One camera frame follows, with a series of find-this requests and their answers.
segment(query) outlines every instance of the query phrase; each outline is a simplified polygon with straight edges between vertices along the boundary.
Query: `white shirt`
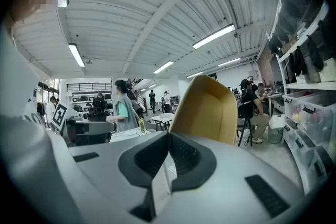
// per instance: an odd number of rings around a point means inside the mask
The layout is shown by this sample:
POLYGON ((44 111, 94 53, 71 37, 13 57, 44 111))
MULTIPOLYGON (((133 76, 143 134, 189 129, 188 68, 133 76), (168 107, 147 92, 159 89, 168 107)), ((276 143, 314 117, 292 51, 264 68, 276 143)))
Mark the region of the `white shirt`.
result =
POLYGON ((56 110, 55 105, 53 103, 51 102, 47 103, 46 112, 48 123, 52 122, 55 110, 56 110))
POLYGON ((166 101, 166 104, 170 105, 170 97, 168 94, 164 96, 164 100, 166 101))

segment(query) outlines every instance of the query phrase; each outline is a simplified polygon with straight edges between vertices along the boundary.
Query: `plastic storage drawer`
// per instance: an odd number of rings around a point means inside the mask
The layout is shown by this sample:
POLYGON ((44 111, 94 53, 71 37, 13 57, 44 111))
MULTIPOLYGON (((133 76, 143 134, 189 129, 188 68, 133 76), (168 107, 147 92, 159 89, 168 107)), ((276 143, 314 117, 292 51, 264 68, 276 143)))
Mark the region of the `plastic storage drawer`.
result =
POLYGON ((333 166, 332 159, 325 149, 321 146, 316 147, 312 162, 308 168, 308 178, 311 186, 324 182, 333 166))
POLYGON ((293 131, 296 136, 294 149, 296 150, 302 165, 305 168, 308 168, 314 156, 315 145, 312 140, 299 129, 293 131))
POLYGON ((336 94, 334 91, 299 100, 300 128, 319 144, 329 142, 333 130, 336 94))
POLYGON ((300 103, 298 101, 316 94, 318 94, 317 91, 304 90, 300 92, 283 95, 282 98, 285 102, 285 116, 291 119, 292 121, 299 123, 300 103))

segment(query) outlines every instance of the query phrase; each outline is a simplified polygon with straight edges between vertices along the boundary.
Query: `trash bin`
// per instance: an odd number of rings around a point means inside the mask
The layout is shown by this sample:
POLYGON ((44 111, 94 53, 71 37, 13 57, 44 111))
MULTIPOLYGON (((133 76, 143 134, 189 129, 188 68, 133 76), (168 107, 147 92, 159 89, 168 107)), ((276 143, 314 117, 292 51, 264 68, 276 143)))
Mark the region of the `trash bin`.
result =
POLYGON ((285 115, 274 115, 269 121, 268 142, 277 144, 281 142, 285 127, 285 115))

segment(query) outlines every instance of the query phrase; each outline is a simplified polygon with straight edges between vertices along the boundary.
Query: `ceiling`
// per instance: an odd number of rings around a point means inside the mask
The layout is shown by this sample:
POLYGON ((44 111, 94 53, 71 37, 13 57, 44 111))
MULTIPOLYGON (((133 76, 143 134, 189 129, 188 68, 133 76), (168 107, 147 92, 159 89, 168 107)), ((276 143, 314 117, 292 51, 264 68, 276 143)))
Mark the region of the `ceiling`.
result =
POLYGON ((278 0, 69 0, 15 26, 18 50, 45 78, 167 78, 212 73, 241 57, 256 61, 274 24, 278 0), (235 32, 192 45, 234 24, 235 32), (80 68, 68 43, 83 56, 80 68), (167 61, 167 70, 153 72, 167 61))

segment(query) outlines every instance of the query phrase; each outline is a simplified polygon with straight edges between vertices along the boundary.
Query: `box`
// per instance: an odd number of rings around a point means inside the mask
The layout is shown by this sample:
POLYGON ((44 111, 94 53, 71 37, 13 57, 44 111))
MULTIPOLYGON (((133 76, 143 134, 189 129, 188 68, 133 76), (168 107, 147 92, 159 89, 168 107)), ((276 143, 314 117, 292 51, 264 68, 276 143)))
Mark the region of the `box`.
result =
POLYGON ((299 100, 300 128, 319 144, 329 142, 334 124, 335 112, 332 109, 336 104, 334 91, 324 92, 299 100))
POLYGON ((300 118, 298 116, 300 113, 300 103, 298 101, 306 97, 311 97, 312 94, 318 94, 318 93, 319 92, 316 90, 315 91, 304 90, 283 95, 282 98, 285 103, 285 116, 294 121, 295 123, 299 123, 300 118))
POLYGON ((237 102, 230 89, 201 74, 189 84, 169 132, 197 135, 234 145, 237 118, 237 102))

